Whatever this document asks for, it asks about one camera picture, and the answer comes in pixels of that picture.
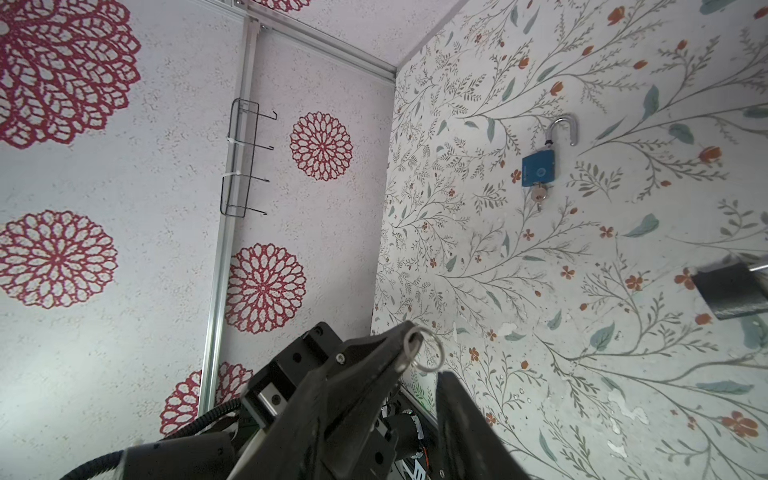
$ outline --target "black cable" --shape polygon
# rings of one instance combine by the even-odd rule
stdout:
[[[213,407],[204,415],[197,417],[194,420],[194,422],[183,426],[182,428],[178,429],[176,432],[168,435],[162,440],[172,440],[172,439],[180,439],[182,437],[191,437],[192,435],[202,432],[206,427],[208,427],[208,425],[210,425],[213,422],[216,422],[218,419],[225,416],[226,414],[232,413],[238,410],[241,405],[242,405],[242,402],[240,401],[239,398],[231,399],[229,402],[225,402],[219,406]],[[63,477],[61,477],[61,480],[88,480],[89,478],[93,478],[96,475],[99,475],[101,473],[114,470],[115,468],[118,467],[118,465],[120,465],[121,458],[123,458],[122,450],[118,452],[112,452],[106,455],[102,455],[99,458],[94,458],[93,460],[86,462],[83,465],[80,465],[79,467],[75,468],[74,470],[69,472],[67,475],[64,475]]]
[[[171,433],[163,440],[180,439],[181,437],[191,437],[198,432],[202,432],[208,425],[216,422],[221,417],[228,413],[232,413],[238,410],[243,403],[240,401],[240,397],[231,399],[229,402],[222,403],[219,406],[213,407],[211,410],[205,412],[202,416],[197,417],[194,422],[187,423],[185,426],[178,429],[176,432]]]

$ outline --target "padlock shackle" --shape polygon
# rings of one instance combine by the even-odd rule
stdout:
[[[564,121],[568,124],[568,129],[571,131],[571,146],[574,147],[578,143],[578,123],[576,117],[573,114],[565,114],[562,117],[555,118],[555,120],[547,127],[547,135],[545,145],[552,145],[552,134],[554,133],[554,126],[559,122]]]

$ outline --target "key ring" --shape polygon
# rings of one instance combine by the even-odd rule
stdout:
[[[414,333],[426,333],[427,335],[435,339],[435,343],[437,343],[437,349],[440,352],[440,361],[437,363],[437,366],[435,368],[431,369],[428,366],[424,366],[421,363],[416,361],[416,356],[419,354],[419,349],[412,352],[408,344],[408,340],[411,338],[411,335],[413,335]],[[440,341],[440,339],[437,337],[437,335],[434,334],[433,331],[420,325],[414,325],[406,333],[406,336],[402,339],[402,349],[405,352],[409,362],[414,367],[416,367],[417,369],[425,373],[437,372],[438,370],[440,370],[440,367],[442,367],[442,364],[445,362],[445,350],[442,348],[442,342]]]

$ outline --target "ceiling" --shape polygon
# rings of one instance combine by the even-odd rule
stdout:
[[[257,0],[398,66],[466,0]]]

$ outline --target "red dahlia pattern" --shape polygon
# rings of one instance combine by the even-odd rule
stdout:
[[[141,47],[115,0],[0,2],[0,141],[69,144],[128,106]]]
[[[310,0],[256,0],[256,2],[273,10],[282,10],[283,12],[290,12],[292,10],[298,12],[310,4]]]
[[[232,257],[225,317],[241,332],[285,326],[306,293],[304,267],[282,247],[256,244]]]
[[[45,309],[84,302],[112,281],[112,237],[70,211],[28,214],[0,230],[0,286]]]
[[[160,433],[169,435],[197,417],[197,401],[200,399],[201,370],[192,372],[182,383],[176,384],[176,389],[165,399],[165,410],[160,414]],[[253,370],[246,370],[239,363],[230,365],[227,362],[219,368],[219,386],[216,389],[216,405],[229,402],[240,394],[253,376]]]
[[[352,161],[346,127],[338,118],[320,112],[306,114],[293,125],[290,149],[296,165],[315,180],[344,175]]]

